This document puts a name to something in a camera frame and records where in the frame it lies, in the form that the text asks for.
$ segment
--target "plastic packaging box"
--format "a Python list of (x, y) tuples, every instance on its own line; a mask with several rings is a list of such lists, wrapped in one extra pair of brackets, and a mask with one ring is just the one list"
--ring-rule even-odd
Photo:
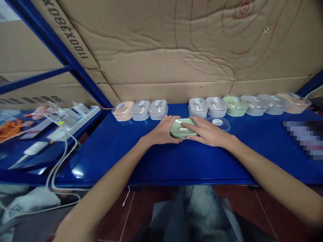
[(293, 93), (278, 93), (277, 96), (286, 99), (290, 103), (289, 108), (285, 111), (287, 113), (302, 113), (312, 104), (310, 100)]
[(228, 107), (226, 113), (233, 117), (243, 116), (247, 110), (246, 104), (236, 96), (225, 96), (223, 101)]
[(201, 97), (191, 98), (188, 102), (188, 111), (190, 116), (205, 118), (208, 114), (208, 106), (205, 99)]
[(288, 101), (276, 95), (260, 94), (258, 97), (268, 102), (269, 108), (265, 112), (268, 114), (282, 114), (290, 106)]
[(269, 108), (268, 102), (258, 96), (242, 95), (241, 99), (248, 107), (246, 113), (252, 116), (261, 116)]
[(117, 121), (127, 121), (132, 118), (131, 109), (134, 106), (133, 101), (126, 101), (119, 103), (114, 109), (112, 109), (112, 114)]
[(139, 100), (131, 110), (132, 118), (136, 121), (143, 121), (149, 118), (150, 101)]
[(196, 126), (196, 122), (192, 119), (176, 119), (170, 129), (170, 134), (172, 137), (186, 139), (186, 136), (188, 135), (197, 136), (197, 133), (195, 133), (193, 130), (183, 127), (181, 123), (188, 123)]
[(208, 114), (212, 117), (223, 117), (226, 114), (227, 106), (220, 97), (208, 97)]
[(168, 112), (168, 104), (165, 99), (157, 99), (150, 103), (149, 114), (152, 120), (161, 120)]
[(222, 129), (225, 132), (229, 132), (231, 125), (229, 124), (229, 122), (223, 118), (223, 117), (206, 117), (205, 120), (213, 123), (214, 125), (216, 125), (217, 127), (219, 127), (220, 129)]

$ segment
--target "cardboard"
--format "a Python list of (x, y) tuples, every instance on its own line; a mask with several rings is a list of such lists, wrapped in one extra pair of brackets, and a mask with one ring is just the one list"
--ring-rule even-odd
[(296, 93), (308, 81), (308, 77), (277, 78), (266, 80), (236, 81), (232, 95)]
[(32, 2), (85, 69), (99, 67), (82, 38), (55, 0), (32, 0)]
[(32, 2), (84, 67), (94, 57), (122, 101), (183, 103), (227, 94), (233, 80), (232, 93), (296, 92), (323, 67), (317, 0)]
[(169, 104), (187, 103), (192, 97), (223, 96), (232, 82), (158, 83), (111, 85), (120, 100), (167, 99)]
[(0, 73), (35, 72), (63, 67), (22, 21), (0, 22)]
[[(113, 91), (109, 84), (98, 84), (100, 90), (106, 96), (113, 96)], [(71, 101), (98, 105), (93, 97), (80, 84), (66, 84), (53, 86), (30, 85), (13, 92), (0, 95), (0, 110), (20, 109), (33, 110), (39, 105), (46, 105), (47, 101), (59, 103), (60, 107), (70, 108)], [(110, 99), (112, 105), (116, 105), (120, 100), (116, 97)]]
[[(100, 72), (88, 70), (87, 73), (90, 75), (93, 81), (97, 83), (103, 94), (109, 97), (109, 101), (112, 105), (116, 105), (118, 102), (120, 102), (119, 98), (114, 94), (110, 85), (106, 83)], [(6, 77), (25, 77), (22, 73), (2, 75)], [(61, 107), (69, 104), (69, 101), (91, 105), (98, 104), (70, 73), (63, 73), (61, 75), (0, 95), (0, 110), (35, 109), (39, 105), (46, 104), (47, 101), (61, 103)]]

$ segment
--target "orange item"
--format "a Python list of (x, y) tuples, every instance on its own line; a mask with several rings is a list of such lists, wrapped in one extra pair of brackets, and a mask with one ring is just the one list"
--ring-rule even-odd
[(0, 142), (15, 136), (21, 131), (22, 120), (16, 119), (15, 121), (6, 122), (4, 125), (0, 126)]

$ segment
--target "blue metal frame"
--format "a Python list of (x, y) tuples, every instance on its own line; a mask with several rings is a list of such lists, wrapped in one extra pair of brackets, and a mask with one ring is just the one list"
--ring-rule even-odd
[[(30, 0), (5, 1), (64, 65), (62, 68), (63, 72), (61, 73), (69, 71), (101, 106), (107, 108), (113, 107)], [(53, 71), (50, 71), (38, 76), (16, 81), (12, 84), (0, 86), (0, 94), (8, 92), (6, 90), (13, 91), (53, 76), (55, 76), (53, 75)]]
[(323, 84), (323, 70), (321, 70), (315, 77), (313, 77), (308, 83), (306, 83), (298, 92), (297, 94), (301, 96), (305, 96), (310, 91), (318, 88)]
[(58, 69), (55, 69), (55, 70), (52, 70), (49, 72), (45, 72), (45, 73), (42, 73), (42, 74), (39, 74), (36, 76), (28, 77), (25, 79), (14, 81), (14, 82), (9, 82), (9, 83), (4, 84), (0, 87), (0, 95), (4, 94), (6, 92), (16, 90), (18, 88), (28, 86), (28, 85), (36, 83), (36, 82), (42, 81), (47, 78), (57, 76), (57, 75), (65, 73), (65, 72), (69, 72), (73, 69), (74, 68), (72, 66), (65, 66), (63, 68), (58, 68)]

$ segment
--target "blue metal table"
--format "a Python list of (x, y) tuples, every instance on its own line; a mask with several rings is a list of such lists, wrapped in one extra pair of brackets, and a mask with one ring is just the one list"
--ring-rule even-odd
[[(169, 105), (168, 115), (189, 116), (187, 104)], [(282, 121), (323, 121), (323, 117), (305, 110), (288, 114), (225, 118), (230, 133), (264, 157), (270, 159), (306, 184), (323, 184), (322, 170), (310, 160), (284, 131)], [(118, 122), (110, 112), (56, 179), (61, 187), (94, 185), (140, 137), (159, 121)], [(246, 169), (228, 151), (191, 140), (179, 145), (154, 145), (134, 170), (129, 185), (256, 184)]]
[[(22, 111), (21, 115), (17, 116), (24, 121), (32, 120), (29, 118), (24, 118), (24, 114), (30, 114), (31, 111)], [(78, 139), (80, 138), (88, 129), (91, 127), (94, 122), (98, 120), (100, 116), (102, 116), (103, 111), (97, 113), (89, 122), (87, 122), (83, 127), (81, 127), (74, 136)], [(2, 144), (0, 144), (0, 169), (8, 169), (12, 166), (16, 161), (18, 161), (22, 156), (24, 156), (24, 151), (32, 146), (37, 141), (49, 141), (46, 137), (51, 134), (57, 125), (51, 124), (48, 129), (44, 130), (40, 135), (38, 135), (35, 139), (25, 139), (19, 140), (20, 137), (15, 137), (11, 140), (8, 140)], [(68, 145), (74, 145), (74, 140), (72, 138), (68, 139)], [(37, 155), (30, 156), (20, 164), (18, 164), (13, 170), (19, 171), (32, 171), (36, 169), (40, 169), (43, 167), (54, 166), (60, 157), (62, 156), (65, 149), (64, 142), (55, 142), (51, 145), (46, 146), (43, 150), (41, 150)]]

